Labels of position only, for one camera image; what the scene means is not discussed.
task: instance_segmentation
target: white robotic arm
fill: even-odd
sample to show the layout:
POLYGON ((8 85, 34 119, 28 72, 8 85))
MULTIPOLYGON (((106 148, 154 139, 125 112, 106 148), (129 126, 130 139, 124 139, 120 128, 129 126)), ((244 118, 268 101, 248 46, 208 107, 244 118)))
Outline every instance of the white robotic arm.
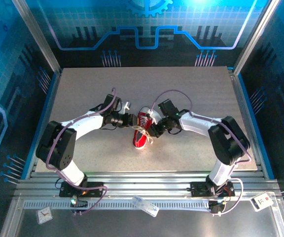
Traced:
POLYGON ((100 108, 100 110, 106 108, 112 99, 113 96, 108 95, 103 104, 92 108, 82 116, 84 117, 83 119, 76 122, 73 122, 74 119, 61 123, 55 121, 50 122, 39 142, 36 156, 46 163, 54 139, 63 127, 72 122, 72 125, 63 132, 60 140, 56 144, 49 165, 50 167, 55 167, 57 172, 62 174, 65 180, 68 180, 73 185, 86 186, 86 175, 72 160, 76 140, 93 130, 100 129, 106 124, 112 124, 116 127, 126 127, 136 125, 137 123, 137 117, 135 115, 125 113, 126 110, 130 109, 130 102, 122 103, 121 99, 118 97, 116 97, 109 109, 103 113, 97 113, 98 108, 100 108))
POLYGON ((250 147, 247 137, 236 121, 232 117, 226 117, 224 119, 209 118, 199 116, 193 112, 191 115, 188 110, 179 111, 169 99, 158 106, 164 118, 158 121, 157 112, 152 111, 149 113, 149 116, 153 120, 157 120, 157 123, 154 123, 148 129, 150 136, 159 137, 166 130, 170 131, 173 128, 177 128, 180 130, 193 131, 210 138, 217 160, 213 170, 207 177, 206 183, 212 196, 219 193, 218 191, 227 184, 236 166, 236 162, 244 155, 244 152, 232 137, 226 137, 228 132, 217 124, 217 122, 226 125, 246 150, 250 147))

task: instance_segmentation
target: robotic arm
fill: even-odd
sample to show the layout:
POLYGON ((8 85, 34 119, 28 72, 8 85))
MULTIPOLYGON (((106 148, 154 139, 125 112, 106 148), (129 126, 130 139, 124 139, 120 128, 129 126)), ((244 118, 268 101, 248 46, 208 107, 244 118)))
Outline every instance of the robotic arm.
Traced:
MULTIPOLYGON (((113 95, 107 95, 104 103, 90 109, 90 111, 85 115, 90 115, 98 110, 106 108, 112 100, 113 95)), ((72 184, 80 187, 87 187, 87 176, 79 170, 72 160, 76 140, 95 129, 104 127, 107 124, 112 124, 113 126, 120 128, 136 125, 137 117, 133 114, 126 113, 126 110, 130 109, 130 105, 130 102, 127 101, 126 103, 122 103, 121 99, 116 97, 114 103, 103 113, 83 118, 73 123, 61 135, 60 140, 52 153, 49 164, 52 167, 57 168, 58 172, 60 172, 65 179, 72 184)), ((36 150, 36 156, 44 163, 46 163, 47 156, 50 152, 51 146, 53 145, 54 139, 63 127, 71 121, 73 120, 61 123, 51 121, 48 123, 36 150)))
POLYGON ((231 182, 228 182, 236 162, 245 154, 236 141, 227 136, 229 133, 220 125, 215 123, 218 121, 226 125, 233 134, 238 138, 243 147, 248 150, 250 148, 247 137, 242 132, 236 121, 232 117, 223 119, 209 118, 199 116, 195 113, 190 114, 189 110, 179 111, 171 102, 166 100, 158 105, 164 115, 163 119, 157 112, 150 113, 150 117, 155 121, 148 129, 150 136, 159 137, 166 130, 171 131, 173 128, 180 130, 193 131, 209 137, 217 157, 215 166, 206 178, 205 186, 199 183, 192 183, 190 191, 193 197, 214 196, 220 197, 224 195, 223 189, 228 187, 233 189, 231 182))
MULTIPOLYGON (((137 117, 126 113, 126 110, 130 108, 130 102, 122 103, 118 97, 114 101, 113 99, 113 95, 107 95, 104 103, 90 109, 89 112, 82 116, 82 119, 79 117, 80 120, 78 121, 76 121, 77 119, 61 123, 52 121, 47 125, 36 150, 36 156, 46 163, 54 140, 58 139, 59 133, 62 133, 49 160, 49 165, 55 167, 57 172, 68 181, 62 183, 60 197, 75 195, 103 197, 101 193, 97 193, 97 196, 91 196, 92 191, 88 193, 80 190, 81 188, 100 187, 103 186, 103 183, 88 183, 87 176, 78 169, 72 158, 76 140, 88 132, 100 129, 107 124, 120 128, 137 125, 137 117), (62 131, 71 122, 71 126, 62 131), (68 183, 78 186, 79 189, 72 187, 68 183), (67 190, 65 196, 61 195, 62 190, 67 190)), ((206 177, 205 182, 190 183, 190 188, 187 190, 191 192, 192 197, 223 198, 234 196, 233 184, 228 180, 237 162, 250 148, 247 137, 236 121, 232 117, 223 119, 209 118, 199 116, 193 112, 190 114, 189 110, 179 111, 169 99, 159 104, 159 108, 164 115, 163 118, 156 111, 149 111, 148 114, 153 120, 153 124, 147 130, 150 136, 158 138, 165 131, 170 132, 173 128, 177 128, 199 133, 211 140, 217 161, 213 170, 206 177), (230 129, 232 137, 229 136, 227 129, 230 129), (233 135, 239 140, 240 145, 233 139, 233 135)), ((211 205, 211 213, 219 213, 220 210, 224 210, 220 203, 216 202, 211 205)))

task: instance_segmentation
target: shoe sole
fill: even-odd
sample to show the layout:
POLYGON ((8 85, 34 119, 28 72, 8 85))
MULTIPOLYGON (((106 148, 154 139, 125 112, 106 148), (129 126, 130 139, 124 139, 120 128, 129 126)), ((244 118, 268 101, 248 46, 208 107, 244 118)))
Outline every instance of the shoe sole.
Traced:
POLYGON ((133 145, 137 150, 142 150, 145 147, 145 144, 142 147, 136 147, 135 145, 133 145))

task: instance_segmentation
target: gear logo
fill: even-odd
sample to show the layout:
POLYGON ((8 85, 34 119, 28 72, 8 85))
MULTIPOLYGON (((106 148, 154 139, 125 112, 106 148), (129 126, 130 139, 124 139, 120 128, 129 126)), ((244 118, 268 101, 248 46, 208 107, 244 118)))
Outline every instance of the gear logo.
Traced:
POLYGON ((167 10, 168 4, 172 4, 172 0, 125 0, 127 9, 132 11, 132 14, 148 17, 156 14, 162 14, 163 10, 167 10))

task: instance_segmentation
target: metal floor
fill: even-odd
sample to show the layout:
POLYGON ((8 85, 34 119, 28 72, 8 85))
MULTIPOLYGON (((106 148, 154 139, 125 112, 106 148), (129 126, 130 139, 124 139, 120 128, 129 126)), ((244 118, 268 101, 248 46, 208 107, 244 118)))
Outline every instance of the metal floor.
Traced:
MULTIPOLYGON (((245 131, 226 67, 64 69, 50 120, 83 115, 102 103, 112 87, 117 88, 118 97, 132 103, 130 112, 135 114, 142 106, 151 106, 164 90, 179 89, 192 99, 193 112, 214 118, 230 115, 245 131)), ((180 110, 189 108, 189 101, 177 92, 163 95, 157 103, 167 98, 180 110)), ((95 130, 77 141, 73 160, 83 171, 96 172, 206 171, 214 166, 216 158, 207 137, 186 131, 164 134, 138 151, 132 145, 133 134, 131 128, 95 130)), ((255 161, 239 169, 256 170, 255 161)), ((38 162, 36 172, 47 171, 38 162)))
POLYGON ((255 213, 249 201, 242 201, 233 213, 222 218, 200 211, 179 210, 161 210, 155 218, 138 210, 95 210, 76 217, 69 210, 52 213, 52 221, 38 225, 36 210, 25 210, 18 237, 280 236, 271 209, 255 213))

